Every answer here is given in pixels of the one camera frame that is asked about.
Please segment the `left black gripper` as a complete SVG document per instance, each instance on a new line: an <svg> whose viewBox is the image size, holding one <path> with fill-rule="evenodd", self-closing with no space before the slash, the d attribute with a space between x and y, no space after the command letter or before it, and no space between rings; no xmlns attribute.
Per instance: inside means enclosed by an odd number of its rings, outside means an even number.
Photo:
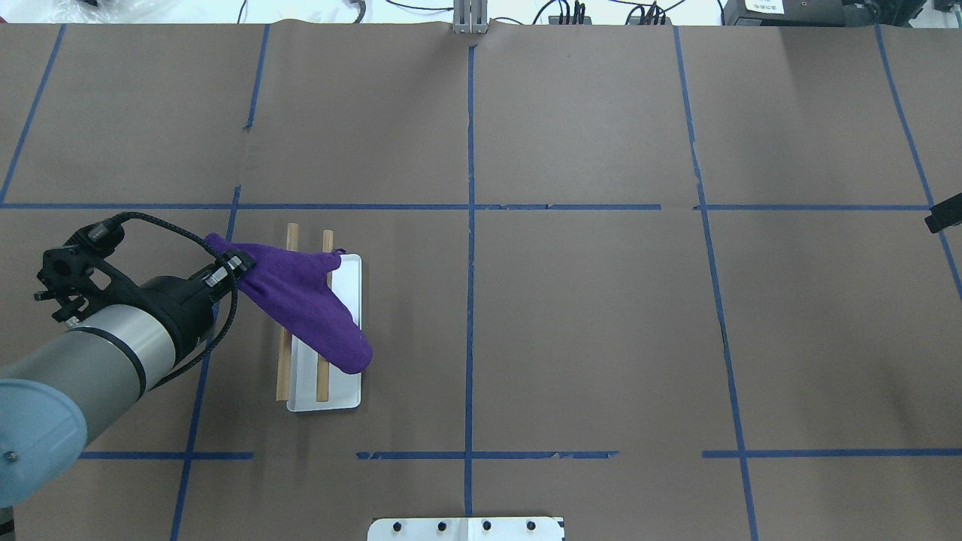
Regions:
<svg viewBox="0 0 962 541"><path fill-rule="evenodd" d="M142 310L168 329L178 354L189 354L213 332L214 304L226 294L229 275L240 280L256 266L247 252L224 252L221 266L208 264L188 278L159 275L138 286Z"/></svg>

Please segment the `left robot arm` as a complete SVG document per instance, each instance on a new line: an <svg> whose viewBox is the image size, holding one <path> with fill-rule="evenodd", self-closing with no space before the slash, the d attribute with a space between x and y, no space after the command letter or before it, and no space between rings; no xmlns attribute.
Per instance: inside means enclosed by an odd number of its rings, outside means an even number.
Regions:
<svg viewBox="0 0 962 541"><path fill-rule="evenodd" d="M137 283L78 246L44 253L38 301L54 299L66 329L2 369L2 538L14 507L61 476L149 390L179 376L213 336L214 306L255 266L227 250L225 266Z"/></svg>

